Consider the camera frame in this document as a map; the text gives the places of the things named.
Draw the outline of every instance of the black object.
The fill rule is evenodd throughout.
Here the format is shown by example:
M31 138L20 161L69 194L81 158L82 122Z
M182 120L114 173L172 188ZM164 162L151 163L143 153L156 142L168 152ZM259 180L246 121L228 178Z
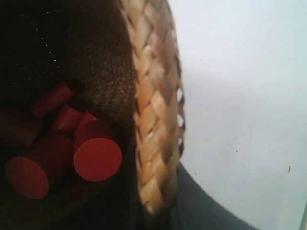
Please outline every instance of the black object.
M99 195L48 230L143 230L136 176L121 169ZM210 198L181 165L169 221L157 229L256 230Z

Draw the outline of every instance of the braided straw edge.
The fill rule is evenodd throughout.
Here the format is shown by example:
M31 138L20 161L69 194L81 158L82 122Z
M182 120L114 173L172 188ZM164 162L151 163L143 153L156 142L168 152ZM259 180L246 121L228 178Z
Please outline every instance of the braided straw edge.
M166 0L122 0L119 7L137 72L134 121L139 196L146 210L158 215L175 196L185 131L175 25Z

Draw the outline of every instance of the white wall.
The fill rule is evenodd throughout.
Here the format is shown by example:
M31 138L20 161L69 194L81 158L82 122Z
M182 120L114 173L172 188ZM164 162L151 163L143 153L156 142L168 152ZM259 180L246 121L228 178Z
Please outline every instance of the white wall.
M169 2L187 102L183 164L249 224L299 229L307 199L307 0Z

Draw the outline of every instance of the woven basket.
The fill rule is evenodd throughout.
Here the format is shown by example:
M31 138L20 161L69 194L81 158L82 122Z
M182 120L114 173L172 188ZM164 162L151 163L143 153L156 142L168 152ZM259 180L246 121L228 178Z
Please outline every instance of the woven basket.
M124 157L136 142L138 190L152 216L175 195L184 112L174 22L166 0L53 0L2 7L0 98L27 107L65 78L78 100L112 118ZM1 148L1 167L14 154ZM73 172L43 200L15 194L1 176L0 229L43 229L105 185Z

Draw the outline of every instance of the red circular end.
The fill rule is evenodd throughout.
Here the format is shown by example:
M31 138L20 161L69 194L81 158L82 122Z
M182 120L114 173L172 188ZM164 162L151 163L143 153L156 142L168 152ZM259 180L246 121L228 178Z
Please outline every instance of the red circular end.
M28 199L38 200L48 194L49 181L44 170L26 157L10 159L5 173L12 188Z
M106 138L95 138L78 148L74 167L83 179L102 181L117 172L121 161L122 154L117 143Z

